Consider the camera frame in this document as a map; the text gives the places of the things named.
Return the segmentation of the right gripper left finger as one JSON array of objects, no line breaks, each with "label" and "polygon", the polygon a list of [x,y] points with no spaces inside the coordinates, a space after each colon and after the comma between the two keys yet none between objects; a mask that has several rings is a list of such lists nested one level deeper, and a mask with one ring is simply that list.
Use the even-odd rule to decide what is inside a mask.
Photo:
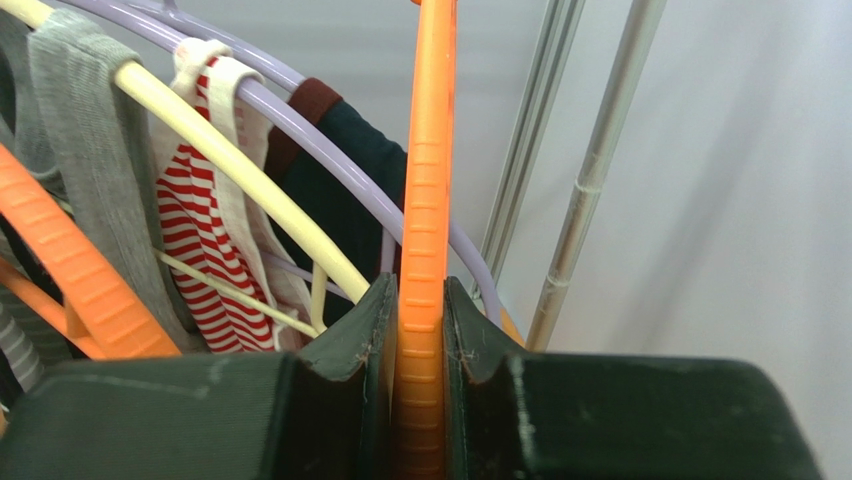
[{"label": "right gripper left finger", "polygon": [[5,479],[387,479],[397,282],[301,351],[78,361],[14,407]]}]

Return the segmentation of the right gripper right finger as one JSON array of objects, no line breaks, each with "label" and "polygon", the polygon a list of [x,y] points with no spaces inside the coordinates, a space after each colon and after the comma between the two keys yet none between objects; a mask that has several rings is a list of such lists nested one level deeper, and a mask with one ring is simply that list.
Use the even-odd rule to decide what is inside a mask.
[{"label": "right gripper right finger", "polygon": [[742,361],[528,351],[444,286],[450,479],[818,479],[784,396]]}]

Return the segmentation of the orange plastic hanger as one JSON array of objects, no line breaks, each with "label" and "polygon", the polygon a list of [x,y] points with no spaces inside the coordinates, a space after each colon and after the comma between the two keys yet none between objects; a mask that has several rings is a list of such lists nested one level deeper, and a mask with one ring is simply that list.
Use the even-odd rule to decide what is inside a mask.
[{"label": "orange plastic hanger", "polygon": [[443,283],[447,273],[457,4],[422,1],[412,87],[392,476],[445,476]]}]

